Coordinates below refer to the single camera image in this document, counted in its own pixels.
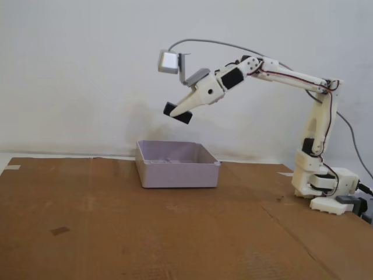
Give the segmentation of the cream gripper black servo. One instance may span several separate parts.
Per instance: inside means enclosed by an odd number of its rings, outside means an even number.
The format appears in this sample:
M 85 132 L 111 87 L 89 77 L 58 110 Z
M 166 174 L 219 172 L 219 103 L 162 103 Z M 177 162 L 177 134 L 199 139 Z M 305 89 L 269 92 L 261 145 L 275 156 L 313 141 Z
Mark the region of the cream gripper black servo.
M 226 92 L 244 81 L 244 73 L 237 66 L 222 68 L 217 73 L 202 68 L 196 73 L 200 78 L 195 83 L 195 90 L 183 98 L 173 110 L 177 117 L 198 106 L 208 105 L 222 99 Z

